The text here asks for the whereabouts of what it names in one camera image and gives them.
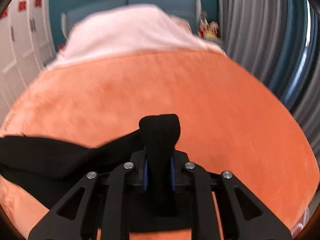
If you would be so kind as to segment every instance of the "silver screw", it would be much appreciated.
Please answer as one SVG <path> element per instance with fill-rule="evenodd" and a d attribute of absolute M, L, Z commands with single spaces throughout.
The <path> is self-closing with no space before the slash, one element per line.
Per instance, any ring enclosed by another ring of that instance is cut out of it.
<path fill-rule="evenodd" d="M 126 169 L 132 169 L 133 166 L 134 166 L 134 164 L 133 164 L 133 163 L 125 163 L 125 164 L 123 164 L 123 166 L 124 166 L 124 168 L 126 168 Z"/>
<path fill-rule="evenodd" d="M 97 173 L 95 173 L 94 171 L 90 171 L 90 172 L 87 174 L 87 178 L 88 178 L 88 179 L 94 179 L 95 177 L 97 177 Z"/>
<path fill-rule="evenodd" d="M 186 169 L 194 169 L 196 165 L 194 163 L 186 163 L 184 166 Z"/>
<path fill-rule="evenodd" d="M 232 173 L 230 171 L 224 171 L 222 173 L 222 176 L 225 178 L 225 179 L 231 179 L 232 178 Z"/>

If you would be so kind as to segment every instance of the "red square decoration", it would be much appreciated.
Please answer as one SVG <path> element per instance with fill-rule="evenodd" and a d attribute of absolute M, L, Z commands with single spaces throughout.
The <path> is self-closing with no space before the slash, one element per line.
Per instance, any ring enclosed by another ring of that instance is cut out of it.
<path fill-rule="evenodd" d="M 26 9 L 27 9 L 27 1 L 26 0 L 20 1 L 18 11 L 22 12 L 22 11 L 25 11 Z"/>
<path fill-rule="evenodd" d="M 42 7 L 42 0 L 35 0 L 35 7 Z"/>
<path fill-rule="evenodd" d="M 8 14 L 9 14 L 9 9 L 7 8 L 7 9 L 4 11 L 3 15 L 0 17 L 0 20 L 8 17 Z"/>

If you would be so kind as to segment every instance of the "triangular cutout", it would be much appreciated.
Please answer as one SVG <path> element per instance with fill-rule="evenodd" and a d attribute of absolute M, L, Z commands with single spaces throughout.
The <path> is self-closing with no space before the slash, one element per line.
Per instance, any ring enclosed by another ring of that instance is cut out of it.
<path fill-rule="evenodd" d="M 245 220 L 249 221 L 262 215 L 262 211 L 238 187 L 235 188 L 236 197 Z"/>
<path fill-rule="evenodd" d="M 65 204 L 58 210 L 57 214 L 59 216 L 74 220 L 76 218 L 81 199 L 85 192 L 85 188 L 81 187 L 78 191 L 65 202 Z"/>

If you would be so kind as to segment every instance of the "bed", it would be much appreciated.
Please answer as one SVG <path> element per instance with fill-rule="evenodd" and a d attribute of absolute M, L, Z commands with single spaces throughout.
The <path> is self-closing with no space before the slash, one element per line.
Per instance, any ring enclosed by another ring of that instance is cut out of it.
<path fill-rule="evenodd" d="M 154 4 L 169 15 L 186 19 L 193 33 L 197 33 L 198 23 L 201 17 L 201 0 L 101 0 L 87 4 L 61 14 L 61 30 L 67 39 L 72 27 L 86 16 L 114 8 L 134 5 Z"/>
<path fill-rule="evenodd" d="M 15 102 L 0 136 L 48 137 L 93 148 L 136 130 L 146 115 L 175 113 L 181 124 L 177 149 L 208 171 L 230 169 L 294 229 L 319 183 L 298 124 L 218 45 L 181 28 L 165 5 L 131 1 L 137 4 L 67 13 L 65 49 Z M 304 161 L 291 158 L 298 152 Z M 284 165 L 288 160 L 291 165 Z M 25 238 L 48 212 L 2 176 L 0 204 Z M 171 237 L 190 239 L 190 230 L 131 234 Z"/>

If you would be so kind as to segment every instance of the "black metal bracket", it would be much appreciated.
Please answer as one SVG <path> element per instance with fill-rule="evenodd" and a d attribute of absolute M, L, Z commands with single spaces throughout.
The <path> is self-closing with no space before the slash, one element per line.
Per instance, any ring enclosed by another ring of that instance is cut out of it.
<path fill-rule="evenodd" d="M 93 194 L 105 194 L 99 212 L 102 213 L 101 240 L 129 239 L 130 198 L 148 196 L 143 186 L 148 174 L 144 151 L 132 154 L 131 161 L 118 166 L 110 174 L 86 174 L 32 229 L 29 240 L 89 240 L 83 233 L 88 206 Z M 215 192 L 225 239 L 291 240 L 288 228 L 234 174 L 207 172 L 191 163 L 184 152 L 174 151 L 174 191 L 183 194 L 190 203 L 190 227 L 194 240 L 219 240 L 219 228 L 212 192 Z M 79 203 L 73 217 L 65 210 Z M 98 223 L 94 223 L 95 232 Z"/>

